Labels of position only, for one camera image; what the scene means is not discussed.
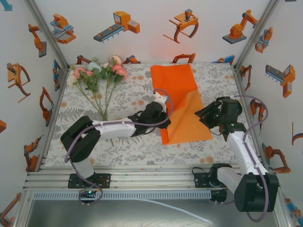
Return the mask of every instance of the white flower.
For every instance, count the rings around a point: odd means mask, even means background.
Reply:
[[[101,67],[96,62],[91,62],[87,68],[89,71],[93,71],[94,69],[98,69],[101,72]]]
[[[67,86],[72,87],[75,82],[77,82],[77,79],[75,78],[75,76],[73,74],[70,73],[70,75],[68,76],[68,78],[66,80]]]

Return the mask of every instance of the orange fabric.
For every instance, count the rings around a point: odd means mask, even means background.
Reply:
[[[171,124],[161,130],[163,144],[211,140],[210,131],[195,115],[203,109],[203,103],[190,65],[155,65],[151,67],[151,78],[154,89],[167,91],[174,104]]]

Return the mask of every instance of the pink rose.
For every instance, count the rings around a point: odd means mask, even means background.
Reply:
[[[118,65],[122,64],[121,59],[117,55],[113,55],[112,57],[110,57],[109,61],[112,60],[112,58],[114,58],[116,64],[118,64]]]
[[[92,76],[94,73],[92,71],[86,71],[87,75]]]
[[[112,67],[112,71],[113,71],[113,72],[116,72],[118,69],[121,69],[121,68],[122,68],[121,65],[114,65],[114,66]]]
[[[116,74],[119,74],[119,75],[121,75],[121,76],[123,76],[123,79],[122,80],[125,80],[126,78],[127,78],[127,71],[124,69],[124,68],[119,68],[119,69],[117,69],[117,71],[116,71]]]
[[[80,68],[75,69],[75,74],[74,74],[74,76],[75,76],[76,79],[79,79],[79,78],[80,78],[80,73],[79,73],[80,70],[83,71],[83,72],[86,72],[86,69],[83,68],[83,67],[80,67]]]

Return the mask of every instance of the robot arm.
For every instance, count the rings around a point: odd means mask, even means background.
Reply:
[[[147,104],[144,111],[139,111],[122,120],[98,122],[92,121],[88,116],[83,116],[78,119],[74,125],[61,136],[62,144],[66,150],[70,148],[81,131],[87,127],[96,125],[96,127],[86,132],[85,137],[80,137],[71,150],[70,160],[73,162],[79,174],[85,179],[89,179],[94,175],[94,169],[90,164],[89,155],[100,138],[106,140],[117,137],[144,135],[150,127],[142,124],[155,124],[167,119],[166,100],[166,97],[156,92],[155,100]],[[157,127],[164,129],[167,128],[169,124],[170,120],[167,120],[162,124],[158,124]]]
[[[219,126],[219,132],[232,148],[241,170],[241,175],[238,175],[229,164],[214,164],[210,168],[209,181],[213,187],[225,184],[234,194],[235,205],[241,212],[263,211],[267,204],[266,182],[269,194],[267,212],[272,212],[279,181],[276,175],[269,174],[261,164],[249,140],[243,139],[246,129],[242,123],[237,122],[241,113],[241,104],[229,97],[218,98],[195,113],[209,129]]]

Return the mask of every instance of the table surface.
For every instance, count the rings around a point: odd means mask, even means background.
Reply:
[[[113,92],[108,110],[108,120],[117,120],[144,110],[153,101],[150,67],[153,64],[127,64],[129,77]],[[217,97],[238,94],[231,66],[229,64],[191,64],[204,106]],[[99,84],[101,104],[105,100],[105,81]],[[94,101],[91,91],[87,95]],[[60,136],[80,117],[87,115],[92,120],[101,120],[90,102],[74,87],[66,87],[57,116],[53,137],[45,166],[69,166],[64,163],[66,150]],[[245,114],[239,118],[247,126]],[[223,139],[213,135],[212,140],[162,145],[160,130],[133,138],[100,140],[90,155],[95,166],[111,165],[189,165],[201,163],[235,163],[236,159]]]

